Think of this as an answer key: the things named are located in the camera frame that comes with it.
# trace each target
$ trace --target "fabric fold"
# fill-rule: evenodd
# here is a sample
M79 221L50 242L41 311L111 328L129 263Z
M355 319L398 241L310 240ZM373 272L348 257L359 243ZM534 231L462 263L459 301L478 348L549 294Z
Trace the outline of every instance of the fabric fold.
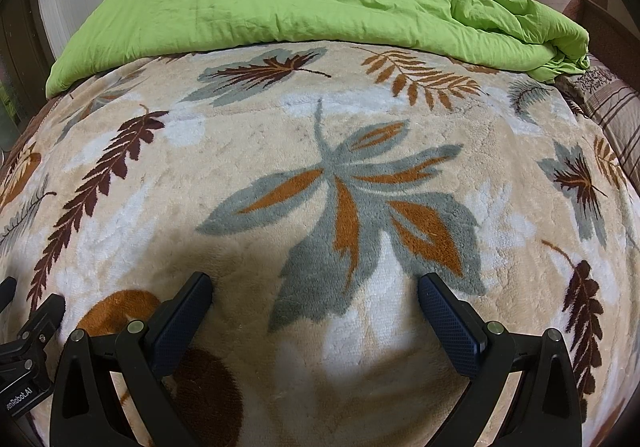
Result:
M344 40L449 55L549 81L588 67L588 34L533 0L104 0L52 68L47 96L143 56Z

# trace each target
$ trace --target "blue textured pad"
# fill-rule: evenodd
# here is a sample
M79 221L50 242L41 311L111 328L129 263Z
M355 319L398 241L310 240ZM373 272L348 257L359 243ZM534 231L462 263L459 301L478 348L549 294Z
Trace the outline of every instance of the blue textured pad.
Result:
M14 300L16 281L12 277L4 278L0 283L0 312Z
M463 377L475 378L486 346L478 323L435 273L418 281L418 301L456 371Z
M156 377L166 377L175 371L211 305L212 293L210 277L200 273L198 277L192 276L174 299L162 303L175 308L151 344L149 366Z

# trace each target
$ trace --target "leaf pattern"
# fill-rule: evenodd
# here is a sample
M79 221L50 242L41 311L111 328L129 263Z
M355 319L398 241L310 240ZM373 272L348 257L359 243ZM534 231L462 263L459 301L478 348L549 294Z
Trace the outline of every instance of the leaf pattern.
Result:
M321 58L325 53L325 48L311 48L299 53L279 48L269 50L247 62L207 68L198 77L198 81L206 83L206 86L190 93L180 102L214 98L211 102L212 106L225 106L225 104L243 101L263 92L274 84L285 81L296 71L330 78L331 75L324 72L303 68Z
M421 94L430 109L434 108L437 98L440 104L451 111L453 110L452 98L464 99L465 94L479 95L481 93L480 85L470 77L429 67L425 62L405 50L393 49L377 53L367 48L357 46L354 48L373 54L364 59L362 66L369 67L367 75L380 70L374 81L375 84L387 81L397 72L391 85L391 91L394 97L398 97L406 88L411 106L415 105L418 101L418 94Z
M535 121L529 115L531 104L545 100L554 89L533 79L518 79L510 84L507 95L516 116L526 122L535 124Z
M47 196L56 196L57 193L47 191L49 183L49 175L44 177L40 186L33 193L29 201L26 201L20 210L9 220L9 224L4 227L0 234L0 257L3 257L11 251L18 237L27 231L36 217L40 203Z
M459 61L457 59L454 59L453 57L447 56L447 59L449 59L453 64L457 64L462 66L462 68L466 69L467 71L470 72L475 72L475 73L486 73L489 75L495 75L497 73L500 72L500 70L495 69L495 68L489 68L487 66L482 66L481 64L471 64L468 62L464 62L464 61Z
M40 153L35 153L33 148L36 143L25 146L12 164L4 182L2 182L2 193L0 194L0 211L7 204L11 203L22 192L33 172L40 165L42 157Z
M565 160L565 169L556 169L556 182L561 185L562 189L576 189L578 202L582 205L582 212L587 213L587 209L596 215L596 218L600 218L600 206L598 205L598 198L596 192L599 192L603 196L607 196L593 185L591 181L591 172L587 163L584 160L584 156L580 155L574 162Z
M625 175L618 163L618 157L611 149L606 138L594 137L593 153L596 156L598 170L602 173L604 178L607 179L609 184L615 186L618 190L620 190L623 185L626 185Z
M376 268L381 232L391 236L405 272L436 268L456 289L485 292L471 212L448 194L398 195L436 176L436 166L458 156L461 146L367 163L404 140L407 121L360 128L333 150L322 139L320 103L314 127L321 162L259 178L229 196L198 227L199 232L212 235L264 227L308 202L320 185L327 185L324 212L308 235L290 249L280 272L284 281L271 312L270 331L299 318L319 321L329 314L343 315Z
M66 249L69 245L72 229L76 232L80 230L83 214L89 217L94 215L98 192L109 195L111 173L124 180L127 176L127 154L130 159L137 160L140 156L141 141L151 144L154 140L152 131L164 128L164 123L158 118L166 115L167 111L149 113L145 106L142 107L145 114L127 120L118 128L118 134L111 138L111 144L104 150L97 165L82 178L86 182L76 189L78 194L64 205L65 213L54 225L53 233L47 238L49 243L34 267L35 274L27 294L27 300L31 299L32 312L46 289L47 276L53 263L60 257L62 248Z
M133 319L148 321L158 306L158 297L148 291L121 290L97 302L76 328L90 336L119 333ZM187 424L206 442L204 445L236 445L242 426L242 394L228 367L208 351L190 347L173 379L172 398ZM209 405L202 405L203 399ZM120 403L128 400L130 394L126 391Z
M564 102L566 102L567 106L569 106L571 113L574 114L574 117L577 118L578 115L580 115L580 116L583 116L585 119L588 118L584 114L584 110L582 109L580 104L578 104L574 99L572 99L570 95L568 95L562 90L560 90L560 93L562 94L562 98L564 99Z
M602 315L604 310L600 302L595 299L600 286L596 281L590 279L591 265L586 260L583 259L574 265L564 250L546 240L543 240L542 243L562 255L574 270L564 295L562 311L569 310L570 315L569 323L564 331L566 333L574 331L574 340L569 351L574 353L572 366L580 398L582 422L584 423L587 420L587 400L584 395L592 395L596 388L591 368L602 366L602 357L600 350L598 350L597 341L602 340L602 328L598 315Z
M556 189L571 200L580 239L590 239L595 230L599 242L606 247L607 234L598 200L598 195L606 198L606 194L593 185L591 171L580 146L568 150L556 141L554 146L557 159L540 160L540 169Z
M129 93L133 88L138 86L138 84L134 84L128 88L122 88L121 86L127 82L133 81L142 75L142 72L145 71L144 68L139 68L136 71L131 72L129 75L126 75L119 79L115 84L113 84L108 90L103 91L100 95L98 95L95 99L92 99L89 103L84 106L84 108L79 109L75 113L73 113L69 119L67 120L65 127L62 128L62 132L56 141L56 144L62 142L65 139L68 132L74 127L78 122L84 120L86 117L91 115L92 113L99 110L101 107L106 106L111 101L119 99L124 94Z

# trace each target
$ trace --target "bedspread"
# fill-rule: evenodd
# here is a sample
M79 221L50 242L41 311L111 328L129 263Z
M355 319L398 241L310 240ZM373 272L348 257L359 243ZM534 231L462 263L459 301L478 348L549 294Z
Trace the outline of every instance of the bedspread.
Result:
M421 315L426 271L485 320L564 332L585 446L638 382L638 196L553 87L321 41L143 58L50 107L2 183L2 330L62 294L53 374L76 327L119 331L208 273L166 380L203 445L423 446L466 384Z

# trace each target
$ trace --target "striped fabric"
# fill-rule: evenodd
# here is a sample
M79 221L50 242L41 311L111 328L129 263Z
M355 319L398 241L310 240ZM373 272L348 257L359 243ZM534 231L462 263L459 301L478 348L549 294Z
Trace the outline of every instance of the striped fabric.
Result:
M622 170L640 194L640 94L590 55L584 75L564 75L556 87L600 125Z

